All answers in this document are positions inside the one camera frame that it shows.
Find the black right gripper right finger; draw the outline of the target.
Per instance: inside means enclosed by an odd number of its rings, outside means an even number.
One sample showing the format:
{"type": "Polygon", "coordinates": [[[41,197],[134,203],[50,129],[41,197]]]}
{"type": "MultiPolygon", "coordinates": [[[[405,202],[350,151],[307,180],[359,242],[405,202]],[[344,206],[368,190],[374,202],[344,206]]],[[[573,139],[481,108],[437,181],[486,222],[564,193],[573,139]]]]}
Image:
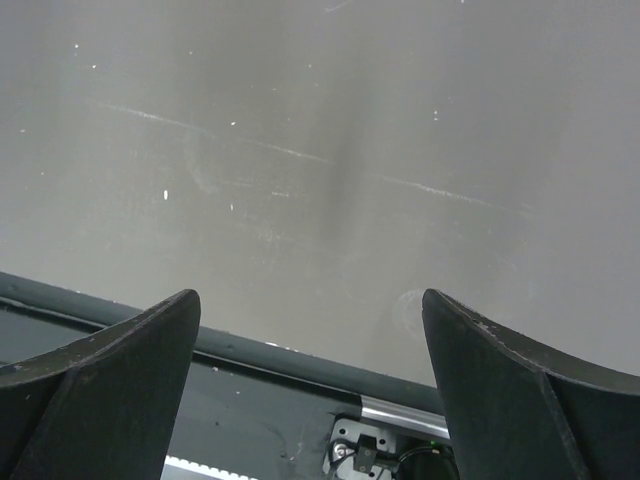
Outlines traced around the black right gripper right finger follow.
{"type": "Polygon", "coordinates": [[[639,379],[502,326],[435,289],[422,318],[464,479],[636,479],[639,379]]]}

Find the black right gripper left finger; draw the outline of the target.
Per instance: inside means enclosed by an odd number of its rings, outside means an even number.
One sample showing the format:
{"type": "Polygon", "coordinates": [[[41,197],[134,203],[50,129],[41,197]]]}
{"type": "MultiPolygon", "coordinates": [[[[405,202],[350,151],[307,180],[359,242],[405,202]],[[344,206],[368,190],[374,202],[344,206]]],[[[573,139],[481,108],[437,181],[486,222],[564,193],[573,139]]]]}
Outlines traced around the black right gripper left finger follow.
{"type": "Polygon", "coordinates": [[[158,479],[200,325],[183,290],[1,369],[4,479],[158,479]]]}

